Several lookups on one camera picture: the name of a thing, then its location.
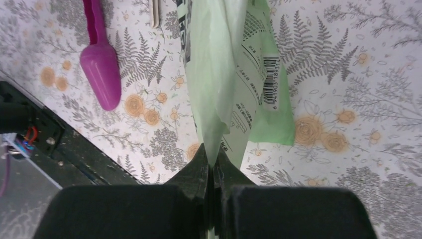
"barcode label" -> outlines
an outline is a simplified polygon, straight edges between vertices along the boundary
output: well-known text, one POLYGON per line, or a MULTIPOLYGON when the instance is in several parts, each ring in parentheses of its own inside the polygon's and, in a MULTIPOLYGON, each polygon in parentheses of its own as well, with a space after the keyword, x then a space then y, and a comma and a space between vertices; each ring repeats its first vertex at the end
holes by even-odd
POLYGON ((277 54, 272 54, 265 55, 263 60, 267 71, 262 91, 263 105, 268 110, 276 111, 278 110, 280 59, 277 54))

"red wire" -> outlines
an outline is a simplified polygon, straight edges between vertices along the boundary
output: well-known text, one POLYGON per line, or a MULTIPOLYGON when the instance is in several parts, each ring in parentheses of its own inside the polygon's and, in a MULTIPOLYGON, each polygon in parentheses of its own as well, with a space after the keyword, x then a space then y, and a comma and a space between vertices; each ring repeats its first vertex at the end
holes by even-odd
POLYGON ((38 130, 35 126, 32 127, 32 131, 34 131, 34 136, 32 139, 28 142, 29 146, 32 146, 32 143, 34 143, 35 139, 38 137, 38 130))
POLYGON ((30 134, 31 134, 31 132, 30 132, 30 130, 31 130, 31 128, 29 128, 28 127, 28 131, 26 132, 26 135, 25 135, 25 140, 23 141, 24 143, 26 142, 26 141, 28 141, 28 138, 29 138, 29 136, 30 136, 30 134))

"gray floor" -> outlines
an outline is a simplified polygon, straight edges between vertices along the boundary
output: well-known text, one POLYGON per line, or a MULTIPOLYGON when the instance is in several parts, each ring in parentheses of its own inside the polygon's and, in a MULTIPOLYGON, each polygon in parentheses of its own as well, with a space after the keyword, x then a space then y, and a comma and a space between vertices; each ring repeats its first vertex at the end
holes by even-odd
MULTIPOLYGON (((5 160, 0 159, 0 186, 5 160)), ((59 186, 29 160, 12 160, 6 194, 0 198, 0 239, 30 239, 59 186)))

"scoop handle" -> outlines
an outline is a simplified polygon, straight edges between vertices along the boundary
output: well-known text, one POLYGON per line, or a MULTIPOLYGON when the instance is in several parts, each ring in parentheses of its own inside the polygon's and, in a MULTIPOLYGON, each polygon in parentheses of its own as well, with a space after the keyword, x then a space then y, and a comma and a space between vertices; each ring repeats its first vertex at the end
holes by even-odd
POLYGON ((100 0, 83 0, 90 45, 108 42, 100 0))

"barcode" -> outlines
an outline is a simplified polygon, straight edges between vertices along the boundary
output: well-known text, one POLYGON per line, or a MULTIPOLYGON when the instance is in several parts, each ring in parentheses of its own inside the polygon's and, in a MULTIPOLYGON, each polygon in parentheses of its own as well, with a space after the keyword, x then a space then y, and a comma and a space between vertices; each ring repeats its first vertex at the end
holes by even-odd
POLYGON ((262 91, 263 100, 269 105, 274 105, 277 100, 274 96, 274 83, 277 79, 274 79, 274 70, 278 61, 278 57, 263 57, 264 67, 267 70, 267 78, 265 78, 264 89, 262 91))

